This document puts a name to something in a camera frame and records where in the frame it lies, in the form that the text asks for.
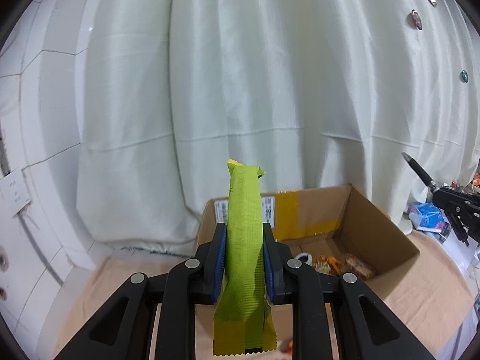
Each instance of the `white curtain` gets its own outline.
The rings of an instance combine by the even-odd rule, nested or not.
[[[231,157],[263,191],[350,183],[398,222],[423,189],[402,151],[469,182],[478,98],[454,0],[102,0],[77,207],[96,239],[187,253]]]

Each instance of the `beige tablecloth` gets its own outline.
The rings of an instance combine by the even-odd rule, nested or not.
[[[420,256],[397,288],[386,296],[385,302],[423,345],[436,354],[462,323],[473,298],[454,262],[433,239],[417,232],[409,238],[420,250]],[[67,315],[55,355],[131,274],[144,272],[148,276],[159,275],[168,272],[180,261],[144,263],[106,259]],[[212,359],[213,307],[197,307],[196,314],[196,358]],[[283,322],[291,319],[291,308],[274,307],[273,318],[279,339],[291,337],[291,323]],[[257,356],[261,359],[286,358],[278,352]]]

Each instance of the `metal pivot bolt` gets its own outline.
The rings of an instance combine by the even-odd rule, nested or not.
[[[138,283],[141,283],[143,280],[145,280],[145,275],[144,274],[133,274],[131,277],[130,277],[130,281],[133,283],[133,284],[138,284]]]
[[[197,259],[188,259],[187,261],[185,261],[185,266],[187,268],[196,268],[200,265],[200,261],[198,261]]]
[[[302,266],[302,262],[299,259],[289,259],[286,264],[290,268],[300,268]]]
[[[346,274],[343,275],[343,280],[345,280],[347,283],[353,284],[354,282],[357,281],[357,276],[355,276],[350,272],[347,272]]]

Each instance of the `blue and white package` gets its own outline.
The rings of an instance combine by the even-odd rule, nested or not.
[[[409,218],[413,226],[420,231],[441,233],[445,226],[442,212],[432,203],[414,203],[410,208]]]

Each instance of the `cardboard box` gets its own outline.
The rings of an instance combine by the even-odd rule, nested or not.
[[[266,193],[274,196],[275,239],[302,251],[341,258],[349,252],[375,268],[367,284],[385,299],[419,256],[416,246],[374,204],[352,186]],[[215,232],[215,200],[203,212],[197,243]]]

